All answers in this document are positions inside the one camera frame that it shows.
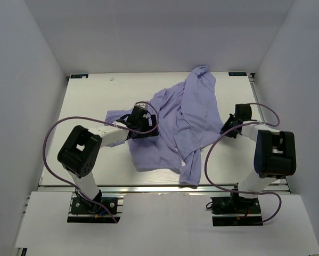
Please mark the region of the lilac zip-up jacket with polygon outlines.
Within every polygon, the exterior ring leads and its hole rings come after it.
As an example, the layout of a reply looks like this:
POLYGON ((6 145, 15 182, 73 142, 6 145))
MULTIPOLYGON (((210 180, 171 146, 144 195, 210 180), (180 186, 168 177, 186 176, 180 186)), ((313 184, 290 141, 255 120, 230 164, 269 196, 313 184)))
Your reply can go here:
POLYGON ((139 171, 170 169, 179 182, 198 186, 201 150, 219 136, 223 122, 208 66, 194 68, 185 81, 157 92, 150 103, 159 114, 159 135, 131 139, 129 151, 139 171))

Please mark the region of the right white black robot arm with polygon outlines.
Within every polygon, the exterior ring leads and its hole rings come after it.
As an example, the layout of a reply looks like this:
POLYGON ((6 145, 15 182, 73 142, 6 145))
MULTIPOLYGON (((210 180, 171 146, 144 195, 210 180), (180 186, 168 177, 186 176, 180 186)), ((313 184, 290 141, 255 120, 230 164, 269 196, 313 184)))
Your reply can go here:
POLYGON ((256 143, 253 170, 239 182, 229 199, 230 208, 243 212, 268 185, 294 175, 297 168, 295 135, 252 119, 251 104, 236 104, 220 130, 221 135, 247 137, 256 143))

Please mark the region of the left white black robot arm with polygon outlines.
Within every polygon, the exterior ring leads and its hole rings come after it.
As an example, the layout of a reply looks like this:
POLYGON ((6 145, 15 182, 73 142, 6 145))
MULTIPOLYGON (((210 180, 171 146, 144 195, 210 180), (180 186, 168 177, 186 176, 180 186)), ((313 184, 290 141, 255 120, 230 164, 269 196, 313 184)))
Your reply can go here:
POLYGON ((130 139, 156 137, 158 131, 158 112, 150 113, 148 104, 138 102, 131 113, 124 114, 111 124, 87 129, 81 125, 73 128, 57 159, 71 175, 76 186, 76 195, 83 207, 90 213, 98 213, 102 206, 102 193, 92 174, 99 151, 130 139))

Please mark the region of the right blue table label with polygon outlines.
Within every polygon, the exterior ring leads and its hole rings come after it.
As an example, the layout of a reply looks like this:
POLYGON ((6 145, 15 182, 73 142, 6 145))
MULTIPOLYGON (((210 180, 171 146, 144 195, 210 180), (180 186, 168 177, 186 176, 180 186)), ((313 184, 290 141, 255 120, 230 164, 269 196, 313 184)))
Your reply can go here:
POLYGON ((238 77, 238 76, 247 76, 247 73, 246 72, 228 72, 228 75, 238 77))

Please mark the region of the blue table label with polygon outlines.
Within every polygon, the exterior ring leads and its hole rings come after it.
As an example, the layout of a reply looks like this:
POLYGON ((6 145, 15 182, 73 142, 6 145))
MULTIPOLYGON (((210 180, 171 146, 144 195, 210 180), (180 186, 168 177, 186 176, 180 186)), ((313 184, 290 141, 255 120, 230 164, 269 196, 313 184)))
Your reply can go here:
POLYGON ((228 75, 238 77, 238 76, 247 76, 247 73, 246 72, 228 72, 228 75))
POLYGON ((71 74, 70 79, 86 79, 88 74, 71 74))

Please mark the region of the left blue table label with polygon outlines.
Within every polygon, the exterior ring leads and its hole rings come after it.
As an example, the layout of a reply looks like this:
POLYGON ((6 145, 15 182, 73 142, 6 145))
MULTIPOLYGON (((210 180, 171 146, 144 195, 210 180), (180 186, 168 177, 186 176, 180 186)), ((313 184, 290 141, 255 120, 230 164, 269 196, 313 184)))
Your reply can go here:
POLYGON ((70 79, 86 79, 88 74, 71 74, 70 79))

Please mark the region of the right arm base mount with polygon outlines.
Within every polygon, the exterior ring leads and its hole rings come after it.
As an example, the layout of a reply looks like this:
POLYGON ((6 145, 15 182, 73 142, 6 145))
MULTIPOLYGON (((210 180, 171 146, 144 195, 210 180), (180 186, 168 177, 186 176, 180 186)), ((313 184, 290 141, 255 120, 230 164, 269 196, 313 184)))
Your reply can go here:
POLYGON ((236 199, 227 197, 211 197, 206 210, 212 213, 214 227, 262 226, 263 219, 259 200, 236 199))

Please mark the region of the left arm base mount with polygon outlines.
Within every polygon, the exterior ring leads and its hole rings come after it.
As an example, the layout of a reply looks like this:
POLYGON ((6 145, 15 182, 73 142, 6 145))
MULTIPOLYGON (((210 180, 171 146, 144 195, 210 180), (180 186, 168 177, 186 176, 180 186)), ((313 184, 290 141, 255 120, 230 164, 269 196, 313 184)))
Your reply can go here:
POLYGON ((72 195, 67 223, 98 223, 98 224, 116 224, 119 222, 123 197, 114 194, 103 196, 100 204, 87 202, 77 195, 72 195))

